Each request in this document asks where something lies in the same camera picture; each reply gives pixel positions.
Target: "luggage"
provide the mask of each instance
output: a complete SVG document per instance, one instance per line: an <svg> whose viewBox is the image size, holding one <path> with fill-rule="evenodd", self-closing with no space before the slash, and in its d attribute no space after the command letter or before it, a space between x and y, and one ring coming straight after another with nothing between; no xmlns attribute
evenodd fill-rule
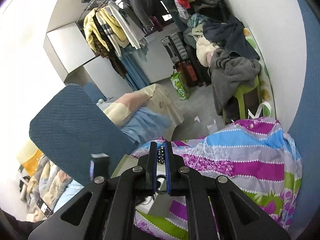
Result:
<svg viewBox="0 0 320 240"><path fill-rule="evenodd" d="M175 69L178 72L182 72L188 87L194 87L194 86L198 85L198 83L199 83L198 77L196 75L196 72L195 72L190 60L185 60L185 61L176 63Z"/></svg>
<svg viewBox="0 0 320 240"><path fill-rule="evenodd" d="M196 56L196 49L194 49L190 45L186 45L186 51L189 55L189 59L193 65L194 70L199 78L199 85L203 83L205 86L211 84L211 76L208 74L208 68L204 67L200 64L197 56Z"/></svg>
<svg viewBox="0 0 320 240"><path fill-rule="evenodd" d="M184 43L182 41L182 32L173 33L161 40L162 45L167 50L174 64L189 58L188 53L186 52L186 49L184 47Z"/></svg>

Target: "blue wall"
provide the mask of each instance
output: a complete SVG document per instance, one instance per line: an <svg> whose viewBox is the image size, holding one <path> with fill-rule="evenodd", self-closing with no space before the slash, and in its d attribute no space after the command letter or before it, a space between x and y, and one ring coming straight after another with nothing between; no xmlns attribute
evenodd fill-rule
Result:
<svg viewBox="0 0 320 240"><path fill-rule="evenodd" d="M303 174L289 231L305 227L320 205L320 24L305 0L298 3L306 32L307 68L301 101L289 134L302 157Z"/></svg>

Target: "blue stripe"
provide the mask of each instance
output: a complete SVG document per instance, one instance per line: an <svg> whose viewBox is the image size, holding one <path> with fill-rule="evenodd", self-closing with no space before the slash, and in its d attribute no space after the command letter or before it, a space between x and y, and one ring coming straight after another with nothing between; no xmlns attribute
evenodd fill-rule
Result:
<svg viewBox="0 0 320 240"><path fill-rule="evenodd" d="M251 135L241 131L233 130L228 132L213 133L207 137L209 146L251 146L261 145L279 149L284 146L283 131L279 130L264 140L258 140Z"/></svg>

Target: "gray suitcase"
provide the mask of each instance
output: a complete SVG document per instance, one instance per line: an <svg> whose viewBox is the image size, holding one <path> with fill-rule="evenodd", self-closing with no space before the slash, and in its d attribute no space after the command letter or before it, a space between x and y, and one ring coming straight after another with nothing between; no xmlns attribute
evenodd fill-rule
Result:
<svg viewBox="0 0 320 240"><path fill-rule="evenodd" d="M162 45L167 50L174 64L189 58L188 53L183 45L183 33L173 33L161 40Z"/></svg>

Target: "blue cushion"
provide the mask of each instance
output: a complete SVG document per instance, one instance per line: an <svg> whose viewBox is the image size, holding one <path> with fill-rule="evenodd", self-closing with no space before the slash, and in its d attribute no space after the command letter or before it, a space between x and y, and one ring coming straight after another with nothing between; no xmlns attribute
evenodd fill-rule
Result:
<svg viewBox="0 0 320 240"><path fill-rule="evenodd" d="M83 87L83 90L95 103L98 103L99 99L103 99L103 101L107 100L107 98L101 93L101 91L90 82Z"/></svg>
<svg viewBox="0 0 320 240"><path fill-rule="evenodd" d="M67 85L30 122L29 136L65 173L85 186L91 154L110 156L112 174L135 144L99 109L84 90Z"/></svg>

